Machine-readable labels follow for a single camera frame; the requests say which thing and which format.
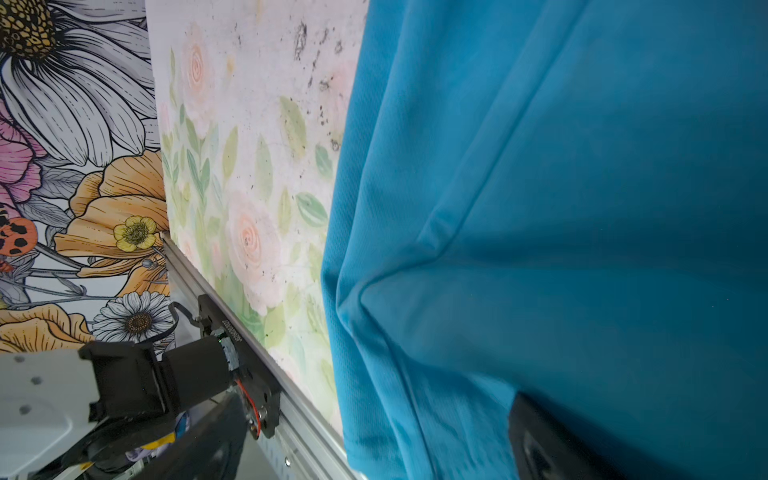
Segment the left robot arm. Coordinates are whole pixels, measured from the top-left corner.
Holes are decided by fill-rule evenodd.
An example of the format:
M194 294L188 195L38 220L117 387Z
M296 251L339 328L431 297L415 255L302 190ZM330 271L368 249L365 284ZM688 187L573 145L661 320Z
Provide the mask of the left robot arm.
M231 384L221 341L156 357L148 345L1 356L1 476L50 478L124 455L171 433L177 417Z

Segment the blue t-shirt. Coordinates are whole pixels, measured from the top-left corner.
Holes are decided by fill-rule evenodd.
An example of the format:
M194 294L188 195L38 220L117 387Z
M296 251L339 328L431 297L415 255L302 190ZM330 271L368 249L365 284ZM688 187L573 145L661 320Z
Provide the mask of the blue t-shirt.
M321 270L371 479L767 475L767 5L373 1Z

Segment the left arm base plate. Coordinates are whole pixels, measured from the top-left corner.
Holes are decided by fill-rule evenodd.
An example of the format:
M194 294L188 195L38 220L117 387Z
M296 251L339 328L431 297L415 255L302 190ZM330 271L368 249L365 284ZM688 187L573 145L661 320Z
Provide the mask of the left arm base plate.
M221 345L233 385L245 403L246 419L255 439L271 439L280 423L282 385L226 312L208 294L197 297L201 331Z

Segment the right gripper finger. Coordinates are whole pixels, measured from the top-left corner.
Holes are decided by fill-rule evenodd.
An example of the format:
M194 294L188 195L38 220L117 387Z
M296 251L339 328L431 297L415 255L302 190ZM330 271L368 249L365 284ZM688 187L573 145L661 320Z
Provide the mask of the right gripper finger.
M517 394L512 403L509 439L520 479L624 478L525 394Z

